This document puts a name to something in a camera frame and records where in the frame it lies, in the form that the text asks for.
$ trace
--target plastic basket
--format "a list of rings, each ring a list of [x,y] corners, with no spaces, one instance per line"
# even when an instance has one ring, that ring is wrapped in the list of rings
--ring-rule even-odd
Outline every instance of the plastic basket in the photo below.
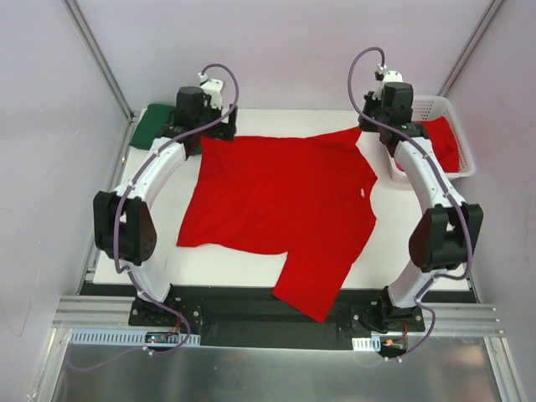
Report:
[[[454,112],[451,102],[442,96],[416,95],[413,99],[413,121],[429,121],[445,117],[451,126],[458,153],[460,154],[460,171],[456,173],[446,173],[449,180],[455,178],[467,178],[474,174],[476,167],[471,151],[467,145],[465,132],[461,128],[460,122]],[[396,166],[392,157],[389,158],[391,166],[391,178],[397,183],[409,183],[408,177]]]

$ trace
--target white robotic arm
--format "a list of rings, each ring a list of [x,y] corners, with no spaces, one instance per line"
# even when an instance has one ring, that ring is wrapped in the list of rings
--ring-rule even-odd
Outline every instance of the white robotic arm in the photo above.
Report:
[[[388,71],[384,65],[378,67],[376,79],[381,81],[379,88],[365,95],[363,111],[357,108],[350,92],[360,115],[359,126],[364,131],[379,132],[389,155],[408,176],[423,212],[410,237],[407,266],[382,290],[378,303],[359,317],[366,328],[386,333],[399,331],[402,324],[422,317],[420,299],[433,281],[449,277],[448,271],[467,261],[477,242],[483,213],[479,205],[468,205],[454,189],[437,161],[426,129],[411,121],[412,86],[402,80],[399,72]],[[465,229],[471,240],[469,247]]]
[[[173,124],[165,125],[153,141],[138,172],[123,181],[112,192],[99,192],[94,198],[95,243],[110,258],[113,254],[114,218],[119,200],[125,197],[124,219],[119,227],[119,262],[135,285],[138,296],[146,301],[163,302],[171,288],[166,271],[154,256],[157,232],[150,210],[158,193],[197,146],[199,136],[232,141],[235,132],[236,108],[229,122],[220,122],[183,142],[169,143],[182,132],[191,131],[221,118],[223,108],[221,80],[209,80],[199,74],[200,87],[179,89]]]

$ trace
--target gray wall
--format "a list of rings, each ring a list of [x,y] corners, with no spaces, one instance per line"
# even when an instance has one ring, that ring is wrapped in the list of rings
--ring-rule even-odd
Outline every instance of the gray wall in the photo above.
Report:
[[[0,3],[0,401],[26,400],[126,126],[60,0]]]
[[[536,400],[536,2],[503,6],[449,96],[478,173],[461,183],[484,209],[477,282],[496,302],[527,390]]]
[[[240,106],[351,109],[346,76],[360,50],[435,94],[489,0],[80,0],[133,108],[172,103],[206,64],[226,63]],[[374,85],[367,57],[355,93]]]

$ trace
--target white work surface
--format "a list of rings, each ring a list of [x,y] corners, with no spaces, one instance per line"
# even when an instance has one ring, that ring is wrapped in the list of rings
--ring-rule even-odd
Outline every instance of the white work surface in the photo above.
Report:
[[[312,137],[357,125],[351,111],[240,110],[238,134],[263,137]],[[371,200],[376,226],[367,245],[353,263],[343,288],[381,289],[396,279],[409,260],[408,240],[421,212],[409,184],[393,183],[388,157],[377,133],[364,132],[358,148],[367,158],[378,181]],[[147,151],[131,148],[123,178],[131,177]],[[174,285],[273,287],[285,264],[286,253],[256,255],[220,245],[177,247],[177,237],[198,179],[201,156],[190,157],[165,184],[152,206],[157,229],[156,257]],[[461,268],[454,272],[461,274]],[[94,283],[128,284],[126,274],[117,275],[113,260],[100,253]],[[466,291],[466,281],[440,279],[435,290]]]

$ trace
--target red cloth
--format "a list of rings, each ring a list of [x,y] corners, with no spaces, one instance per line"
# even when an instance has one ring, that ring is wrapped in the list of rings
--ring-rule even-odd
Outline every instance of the red cloth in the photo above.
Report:
[[[323,322],[376,222],[369,200],[376,176],[356,147],[360,134],[203,138],[178,245],[288,251],[273,294]]]
[[[445,117],[433,121],[422,121],[430,135],[435,157],[446,173],[460,171],[460,154],[454,132]]]

